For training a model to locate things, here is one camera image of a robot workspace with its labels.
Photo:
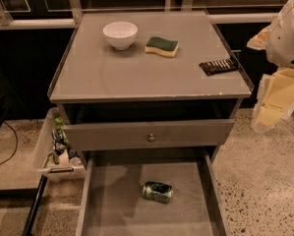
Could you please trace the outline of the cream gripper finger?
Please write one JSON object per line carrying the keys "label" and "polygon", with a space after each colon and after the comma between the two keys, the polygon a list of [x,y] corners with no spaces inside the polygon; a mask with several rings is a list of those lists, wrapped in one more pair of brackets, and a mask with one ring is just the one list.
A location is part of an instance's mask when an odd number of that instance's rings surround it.
{"label": "cream gripper finger", "polygon": [[294,112],[294,69],[279,68],[263,75],[252,115],[252,129],[265,133]]}
{"label": "cream gripper finger", "polygon": [[257,33],[247,42],[247,46],[255,50],[265,50],[268,30],[269,27],[262,29],[259,33]]}

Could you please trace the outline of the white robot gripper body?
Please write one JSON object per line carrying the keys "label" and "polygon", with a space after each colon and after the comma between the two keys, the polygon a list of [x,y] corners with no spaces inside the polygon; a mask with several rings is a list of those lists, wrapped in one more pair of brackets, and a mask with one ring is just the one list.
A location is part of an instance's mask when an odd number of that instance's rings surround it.
{"label": "white robot gripper body", "polygon": [[294,0],[289,0],[271,22],[265,52],[270,63],[294,68]]}

